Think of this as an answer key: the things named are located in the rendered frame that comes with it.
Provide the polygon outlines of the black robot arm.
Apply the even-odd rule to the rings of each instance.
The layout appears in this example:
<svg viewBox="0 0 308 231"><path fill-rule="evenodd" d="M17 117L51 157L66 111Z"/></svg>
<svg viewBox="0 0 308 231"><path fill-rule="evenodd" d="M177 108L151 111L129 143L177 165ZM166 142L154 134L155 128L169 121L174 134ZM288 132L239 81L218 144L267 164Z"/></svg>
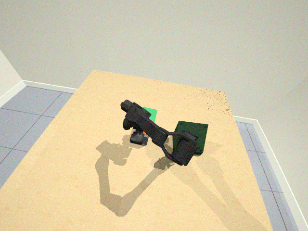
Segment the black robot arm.
<svg viewBox="0 0 308 231"><path fill-rule="evenodd" d="M126 112L123 120L124 130L129 130L132 127L133 129L136 129L135 124L137 124L152 139L152 142L163 150L168 159L180 166L187 166L198 149L198 145L196 144L196 141L199 138L198 136L185 130L183 130L182 133L169 132L164 128L159 127L156 123L149 119L151 113L135 102L132 103L126 99L121 102L120 106L121 110ZM180 141L172 154L169 154L163 145L168 136L180 136Z"/></svg>

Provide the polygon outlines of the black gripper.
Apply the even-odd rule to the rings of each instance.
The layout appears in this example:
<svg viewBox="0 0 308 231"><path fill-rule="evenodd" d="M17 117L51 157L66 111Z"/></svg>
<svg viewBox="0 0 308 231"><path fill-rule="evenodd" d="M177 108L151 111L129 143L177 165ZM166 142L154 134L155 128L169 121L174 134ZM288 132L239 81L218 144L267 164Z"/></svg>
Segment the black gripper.
<svg viewBox="0 0 308 231"><path fill-rule="evenodd" d="M136 128L136 131L133 132L133 134L131 134L129 141L130 143L133 143L133 144L142 145L145 134L143 133L143 130L137 124L135 124L135 128Z"/></svg>

